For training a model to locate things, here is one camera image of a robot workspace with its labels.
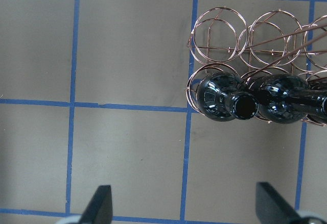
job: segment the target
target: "bottle opening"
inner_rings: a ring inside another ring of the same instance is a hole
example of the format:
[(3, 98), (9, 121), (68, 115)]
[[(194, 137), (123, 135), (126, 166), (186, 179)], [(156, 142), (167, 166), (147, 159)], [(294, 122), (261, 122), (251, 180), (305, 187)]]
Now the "bottle opening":
[(258, 111), (258, 104), (254, 97), (249, 95), (240, 96), (234, 106), (235, 115), (240, 119), (250, 119)]

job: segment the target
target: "bottle mouth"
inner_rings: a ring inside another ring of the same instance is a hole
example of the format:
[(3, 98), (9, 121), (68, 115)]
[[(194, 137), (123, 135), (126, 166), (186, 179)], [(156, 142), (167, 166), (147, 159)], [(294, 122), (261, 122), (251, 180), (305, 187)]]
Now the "bottle mouth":
[(232, 114), (238, 119), (253, 118), (258, 112), (258, 102), (250, 94), (242, 94), (235, 99)]

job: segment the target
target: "bottle neck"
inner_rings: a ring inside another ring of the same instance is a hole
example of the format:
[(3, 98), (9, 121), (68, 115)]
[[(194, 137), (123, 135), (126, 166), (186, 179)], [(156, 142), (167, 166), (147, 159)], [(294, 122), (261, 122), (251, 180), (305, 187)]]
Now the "bottle neck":
[(300, 90), (293, 91), (285, 98), (299, 112), (327, 118), (327, 91)]
[(252, 94), (235, 91), (225, 97), (225, 108), (233, 117), (245, 120), (256, 115), (259, 104)]

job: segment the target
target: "copper wire rack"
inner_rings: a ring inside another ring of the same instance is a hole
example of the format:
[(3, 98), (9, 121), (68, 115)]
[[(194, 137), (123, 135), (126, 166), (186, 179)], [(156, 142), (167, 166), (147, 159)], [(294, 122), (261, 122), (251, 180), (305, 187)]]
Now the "copper wire rack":
[[(188, 40), (190, 52), (200, 64), (187, 83), (188, 102), (201, 113), (195, 98), (197, 86), (217, 70), (234, 72), (246, 84), (262, 75), (291, 73), (311, 86), (319, 83), (327, 89), (326, 36), (327, 15), (302, 25), (294, 15), (278, 9), (248, 25), (234, 9), (212, 8), (196, 20)], [(256, 118), (271, 122), (260, 114)], [(327, 125), (307, 117), (303, 121)]]

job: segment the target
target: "bottle holder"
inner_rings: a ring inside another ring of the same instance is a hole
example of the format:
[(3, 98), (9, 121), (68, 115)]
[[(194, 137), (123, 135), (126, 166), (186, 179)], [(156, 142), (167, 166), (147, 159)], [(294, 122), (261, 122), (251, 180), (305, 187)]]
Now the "bottle holder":
[[(195, 99), (197, 86), (217, 70), (234, 72), (246, 84), (258, 76), (291, 73), (311, 86), (325, 83), (327, 89), (326, 36), (327, 15), (301, 25), (294, 15), (279, 9), (248, 25), (234, 9), (212, 8), (196, 20), (188, 40), (190, 52), (201, 67), (188, 80), (187, 100), (201, 113)], [(256, 118), (271, 122), (260, 114)], [(309, 118), (302, 121), (327, 126)]]

